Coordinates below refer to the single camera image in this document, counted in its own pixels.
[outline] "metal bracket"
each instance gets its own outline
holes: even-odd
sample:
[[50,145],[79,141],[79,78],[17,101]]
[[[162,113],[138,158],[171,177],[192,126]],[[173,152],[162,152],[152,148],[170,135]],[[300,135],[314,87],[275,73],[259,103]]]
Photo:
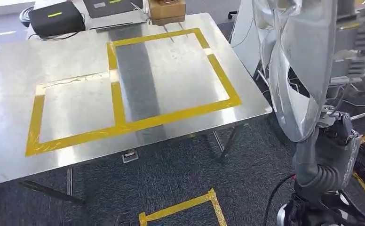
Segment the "metal bracket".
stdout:
[[122,154],[123,163],[128,163],[138,159],[138,152],[136,150],[131,150],[125,154]]

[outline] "black device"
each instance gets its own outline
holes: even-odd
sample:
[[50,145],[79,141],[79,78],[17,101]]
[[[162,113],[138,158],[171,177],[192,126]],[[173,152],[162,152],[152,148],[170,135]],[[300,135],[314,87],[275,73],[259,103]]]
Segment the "black device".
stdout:
[[30,12],[30,23],[40,37],[84,31],[84,19],[72,2],[61,2]]
[[135,7],[131,3],[143,8],[143,0],[83,0],[83,2],[91,18],[133,11]]

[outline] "table leg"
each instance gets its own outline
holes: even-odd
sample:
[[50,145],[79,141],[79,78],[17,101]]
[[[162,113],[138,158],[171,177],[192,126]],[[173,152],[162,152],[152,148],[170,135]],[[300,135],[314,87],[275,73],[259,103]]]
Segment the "table leg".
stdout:
[[238,138],[238,136],[240,135],[242,129],[243,129],[244,125],[238,125],[238,126],[235,126],[234,127],[234,130],[232,131],[231,135],[230,135],[230,138],[228,139],[227,141],[227,145],[224,146],[222,144],[222,141],[220,140],[218,134],[216,131],[213,132],[214,134],[214,137],[217,141],[217,144],[221,150],[221,158],[224,158],[224,156],[231,150],[232,148],[232,145],[234,144],[234,141]]
[[29,188],[33,191],[42,192],[44,194],[47,194],[51,197],[61,199],[63,201],[72,202],[74,204],[83,205],[84,201],[82,199],[78,199],[76,197],[73,197],[71,195],[64,194],[60,191],[54,190],[52,188],[46,187],[44,185],[38,184],[36,182],[25,180],[22,182],[19,182],[22,186]]
[[73,169],[70,167],[68,168],[68,181],[67,181],[67,186],[68,186],[68,190],[67,190],[67,194],[70,196],[73,196]]

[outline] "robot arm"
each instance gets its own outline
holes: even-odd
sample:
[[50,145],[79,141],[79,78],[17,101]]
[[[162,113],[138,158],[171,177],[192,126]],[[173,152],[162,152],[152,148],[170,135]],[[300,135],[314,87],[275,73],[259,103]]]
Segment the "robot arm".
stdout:
[[[295,193],[278,224],[365,225],[343,192],[360,135],[349,114],[337,111],[365,76],[365,7],[357,10],[355,0],[253,0],[253,11],[274,111],[297,143]],[[327,105],[335,99],[336,107]]]

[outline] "gray table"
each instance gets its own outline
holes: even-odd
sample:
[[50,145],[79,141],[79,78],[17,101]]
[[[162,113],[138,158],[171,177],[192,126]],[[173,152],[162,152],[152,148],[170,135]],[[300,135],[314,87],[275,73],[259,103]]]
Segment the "gray table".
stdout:
[[[130,39],[143,36],[147,41]],[[244,124],[270,112],[209,14],[6,44],[0,48],[0,183],[19,179],[81,203],[71,196],[72,183],[65,195],[25,177],[235,127],[229,150]]]

